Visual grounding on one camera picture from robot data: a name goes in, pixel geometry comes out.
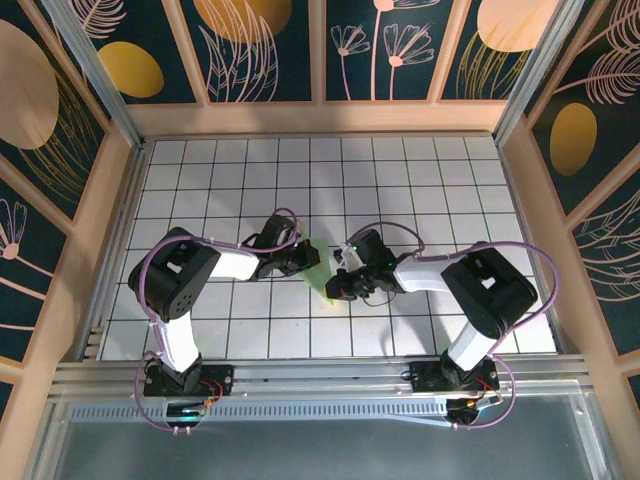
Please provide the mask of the aluminium corner post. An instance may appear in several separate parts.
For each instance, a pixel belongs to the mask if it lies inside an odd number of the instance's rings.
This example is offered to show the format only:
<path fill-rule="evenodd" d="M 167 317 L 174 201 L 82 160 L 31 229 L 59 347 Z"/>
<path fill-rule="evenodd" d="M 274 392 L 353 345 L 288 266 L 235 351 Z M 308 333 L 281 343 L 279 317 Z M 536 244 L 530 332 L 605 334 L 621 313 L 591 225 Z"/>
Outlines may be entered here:
<path fill-rule="evenodd" d="M 124 0 L 40 1 L 129 145 L 141 150 L 142 137 L 93 43 L 107 40 L 124 20 Z"/>
<path fill-rule="evenodd" d="M 585 0 L 559 0 L 540 40 L 529 55 L 508 97 L 505 109 L 493 132 L 500 149 L 520 119 L 536 88 L 558 56 L 562 44 L 575 24 Z"/>

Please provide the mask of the white gridded table mat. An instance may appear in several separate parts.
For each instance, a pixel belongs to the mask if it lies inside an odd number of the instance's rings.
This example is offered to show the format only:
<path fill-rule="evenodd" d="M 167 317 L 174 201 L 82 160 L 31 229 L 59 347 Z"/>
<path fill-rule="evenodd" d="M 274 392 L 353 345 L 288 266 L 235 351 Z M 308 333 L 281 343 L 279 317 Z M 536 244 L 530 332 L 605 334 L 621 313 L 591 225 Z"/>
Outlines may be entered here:
<path fill-rule="evenodd" d="M 423 241 L 430 255 L 504 240 L 527 277 L 533 257 L 491 138 L 404 136 L 158 141 L 135 195 L 124 264 L 106 309 L 103 361 L 155 347 L 126 280 L 173 227 L 223 241 L 258 232 L 278 207 L 332 246 L 374 224 L 395 253 Z M 301 279 L 215 280 L 193 310 L 207 359 L 392 357 L 442 352 L 465 319 L 452 295 L 412 293 L 330 303 Z"/>

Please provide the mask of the green cloth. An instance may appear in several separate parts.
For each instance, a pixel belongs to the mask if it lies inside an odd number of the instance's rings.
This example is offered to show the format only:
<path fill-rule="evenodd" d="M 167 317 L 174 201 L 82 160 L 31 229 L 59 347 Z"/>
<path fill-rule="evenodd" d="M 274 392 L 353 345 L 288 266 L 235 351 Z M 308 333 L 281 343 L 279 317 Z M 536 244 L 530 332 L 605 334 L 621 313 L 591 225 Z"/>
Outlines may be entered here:
<path fill-rule="evenodd" d="M 326 239 L 311 239 L 310 243 L 319 253 L 319 263 L 300 273 L 299 276 L 326 303 L 334 305 L 334 300 L 327 296 L 325 289 L 336 270 L 332 248 Z"/>

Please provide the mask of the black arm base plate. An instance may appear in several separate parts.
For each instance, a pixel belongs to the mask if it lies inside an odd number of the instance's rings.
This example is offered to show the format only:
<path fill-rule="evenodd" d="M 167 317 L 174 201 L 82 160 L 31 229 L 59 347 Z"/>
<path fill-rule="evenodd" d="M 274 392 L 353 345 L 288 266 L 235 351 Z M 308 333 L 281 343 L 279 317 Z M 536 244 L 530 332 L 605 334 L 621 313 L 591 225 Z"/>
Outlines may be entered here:
<path fill-rule="evenodd" d="M 232 365 L 201 365 L 179 373 L 163 363 L 150 362 L 144 369 L 143 396 L 211 397 L 231 394 L 234 368 Z"/>
<path fill-rule="evenodd" d="M 408 372 L 414 393 L 500 389 L 496 364 L 490 359 L 484 359 L 470 371 L 462 371 L 454 364 L 444 365 L 440 360 L 414 361 L 409 363 Z"/>

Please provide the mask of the long aluminium mounting rail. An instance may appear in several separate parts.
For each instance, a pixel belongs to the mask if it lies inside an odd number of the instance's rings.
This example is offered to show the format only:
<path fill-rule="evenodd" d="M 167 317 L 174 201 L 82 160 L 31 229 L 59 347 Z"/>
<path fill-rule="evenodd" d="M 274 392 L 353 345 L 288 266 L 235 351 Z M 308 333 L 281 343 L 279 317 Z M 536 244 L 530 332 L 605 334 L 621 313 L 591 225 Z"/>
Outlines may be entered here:
<path fill-rule="evenodd" d="M 498 375 L 502 395 L 590 394 L 594 391 L 580 355 L 506 355 Z M 395 398 L 412 394 L 405 358 L 308 360 L 232 360 L 230 397 L 237 401 Z M 47 396 L 50 402 L 129 400 L 138 363 L 124 361 L 61 363 Z"/>

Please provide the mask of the small black controller board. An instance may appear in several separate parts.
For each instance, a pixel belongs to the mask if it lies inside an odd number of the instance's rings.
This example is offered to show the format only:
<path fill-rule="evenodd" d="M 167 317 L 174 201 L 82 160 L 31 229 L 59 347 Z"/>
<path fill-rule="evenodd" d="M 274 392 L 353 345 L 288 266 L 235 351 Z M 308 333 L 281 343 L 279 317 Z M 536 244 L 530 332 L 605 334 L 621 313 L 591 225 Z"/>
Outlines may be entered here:
<path fill-rule="evenodd" d="M 462 398 L 446 400 L 445 419 L 456 425 L 472 425 L 481 411 L 499 405 L 502 399 L 498 396 L 487 398 Z"/>
<path fill-rule="evenodd" d="M 165 423 L 170 428 L 193 428 L 199 425 L 208 411 L 207 405 L 203 401 L 169 402 L 166 405 L 164 415 Z"/>

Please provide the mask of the grey metal panel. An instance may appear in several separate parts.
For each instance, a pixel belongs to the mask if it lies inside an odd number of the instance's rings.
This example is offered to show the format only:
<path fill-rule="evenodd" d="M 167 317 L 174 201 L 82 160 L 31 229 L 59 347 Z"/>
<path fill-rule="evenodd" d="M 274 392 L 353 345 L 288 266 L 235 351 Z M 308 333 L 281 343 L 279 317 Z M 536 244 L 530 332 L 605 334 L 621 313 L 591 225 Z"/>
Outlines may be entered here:
<path fill-rule="evenodd" d="M 174 436 L 130 404 L 46 418 L 27 480 L 624 480 L 576 395 L 522 395 L 482 430 L 396 419 L 210 422 Z"/>

